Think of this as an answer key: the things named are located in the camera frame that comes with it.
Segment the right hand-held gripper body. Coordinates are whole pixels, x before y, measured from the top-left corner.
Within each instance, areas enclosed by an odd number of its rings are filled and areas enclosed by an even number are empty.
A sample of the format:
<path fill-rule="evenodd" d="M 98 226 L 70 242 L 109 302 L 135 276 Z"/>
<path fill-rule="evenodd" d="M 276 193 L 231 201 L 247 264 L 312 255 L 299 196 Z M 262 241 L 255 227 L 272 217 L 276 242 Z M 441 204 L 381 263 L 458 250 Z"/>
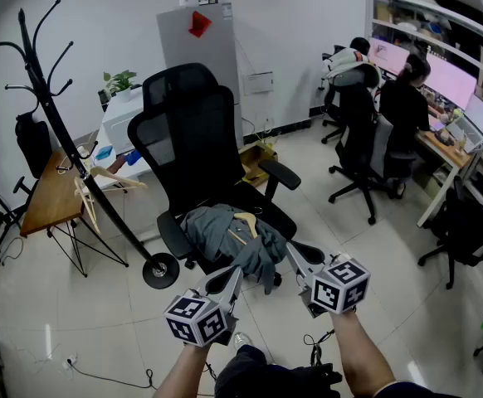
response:
<path fill-rule="evenodd" d="M 313 318 L 345 313 L 368 292 L 370 272 L 348 254 L 330 255 L 322 264 L 303 264 L 297 273 L 300 299 Z"/>

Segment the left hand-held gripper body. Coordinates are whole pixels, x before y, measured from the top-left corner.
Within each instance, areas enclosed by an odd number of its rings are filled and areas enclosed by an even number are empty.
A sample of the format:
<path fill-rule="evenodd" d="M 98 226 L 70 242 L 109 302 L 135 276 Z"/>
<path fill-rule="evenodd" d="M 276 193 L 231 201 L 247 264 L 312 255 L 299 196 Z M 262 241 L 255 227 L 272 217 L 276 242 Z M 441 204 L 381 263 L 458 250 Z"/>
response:
<path fill-rule="evenodd" d="M 212 343 L 227 346 L 238 321 L 231 309 L 225 309 L 195 289 L 177 295 L 163 316 L 175 338 L 197 347 Z"/>

